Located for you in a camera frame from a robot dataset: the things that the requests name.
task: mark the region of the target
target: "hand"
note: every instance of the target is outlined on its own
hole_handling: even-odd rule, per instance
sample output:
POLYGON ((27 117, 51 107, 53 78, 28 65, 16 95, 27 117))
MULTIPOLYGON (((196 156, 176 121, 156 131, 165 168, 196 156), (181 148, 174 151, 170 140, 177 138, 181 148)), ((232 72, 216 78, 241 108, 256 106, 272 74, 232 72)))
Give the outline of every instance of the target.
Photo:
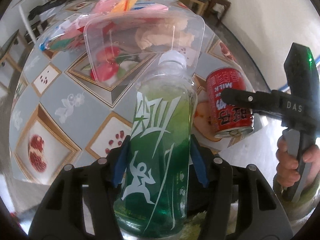
MULTIPOLYGON (((300 174, 296 171, 298 161, 288 154, 288 146, 281 136, 278 140, 278 150, 276 157, 279 160, 277 166, 277 181, 283 187, 291 187, 300 179, 300 174)), ((311 146, 302 156, 305 163, 312 163, 310 173, 307 178, 305 188, 310 186, 320 171, 320 150, 317 145, 311 146)))

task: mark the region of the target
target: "wall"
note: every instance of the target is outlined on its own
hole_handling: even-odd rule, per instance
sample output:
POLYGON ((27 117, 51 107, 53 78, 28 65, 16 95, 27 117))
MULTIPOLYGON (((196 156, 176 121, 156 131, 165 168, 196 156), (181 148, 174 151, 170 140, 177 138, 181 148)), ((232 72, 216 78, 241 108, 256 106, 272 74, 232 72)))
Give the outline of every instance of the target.
POLYGON ((271 89, 286 85, 283 64, 293 42, 320 55, 320 17, 310 0, 230 0, 224 25, 253 58, 271 89))
MULTIPOLYGON (((12 0, 7 10, 5 11, 3 17, 0 20, 0 46, 10 38, 10 36, 19 29, 19 32, 24 35, 26 28, 22 22, 18 6, 14 6, 19 0, 12 0)), ((22 4, 22 8, 26 15, 29 14, 34 7, 37 5, 44 4, 44 0, 27 0, 22 4)), ((39 17, 36 17, 30 23, 33 24, 39 20, 39 17)), ((8 85, 12 77, 13 70, 8 64, 1 68, 0 71, 0 80, 3 84, 8 85)), ((6 91, 0 88, 0 97, 5 96, 6 91)))

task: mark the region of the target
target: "green plastic bottle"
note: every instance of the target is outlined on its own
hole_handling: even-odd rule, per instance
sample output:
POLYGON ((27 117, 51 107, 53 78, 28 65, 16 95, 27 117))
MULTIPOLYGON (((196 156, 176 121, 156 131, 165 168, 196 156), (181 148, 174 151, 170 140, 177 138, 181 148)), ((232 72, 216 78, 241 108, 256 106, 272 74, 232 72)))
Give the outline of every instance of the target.
POLYGON ((197 104, 186 60, 171 50, 137 92, 131 153, 117 221, 130 235, 174 236, 186 218, 190 129, 197 104))

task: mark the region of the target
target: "clear plastic lid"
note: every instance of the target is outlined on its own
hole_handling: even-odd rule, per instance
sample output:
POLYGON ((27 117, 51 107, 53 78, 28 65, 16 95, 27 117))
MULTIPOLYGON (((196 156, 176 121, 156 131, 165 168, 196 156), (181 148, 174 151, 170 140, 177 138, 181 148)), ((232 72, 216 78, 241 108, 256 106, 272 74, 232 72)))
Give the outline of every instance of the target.
POLYGON ((200 16, 177 11, 129 11, 96 17, 84 29, 90 75, 109 89, 129 84, 135 80, 136 75, 131 74, 137 68, 169 50, 180 52, 187 69, 194 71, 204 27, 200 16))

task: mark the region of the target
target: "white bottle cap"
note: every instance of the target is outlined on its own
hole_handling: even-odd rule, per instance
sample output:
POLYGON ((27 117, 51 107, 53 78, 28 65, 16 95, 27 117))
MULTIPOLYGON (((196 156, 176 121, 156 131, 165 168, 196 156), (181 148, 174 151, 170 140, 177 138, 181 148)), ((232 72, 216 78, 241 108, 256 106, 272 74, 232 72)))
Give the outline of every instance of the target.
POLYGON ((187 69, 187 61, 186 58, 177 52, 176 50, 169 50, 161 55, 159 59, 159 64, 165 61, 175 61, 183 66, 183 68, 187 69))

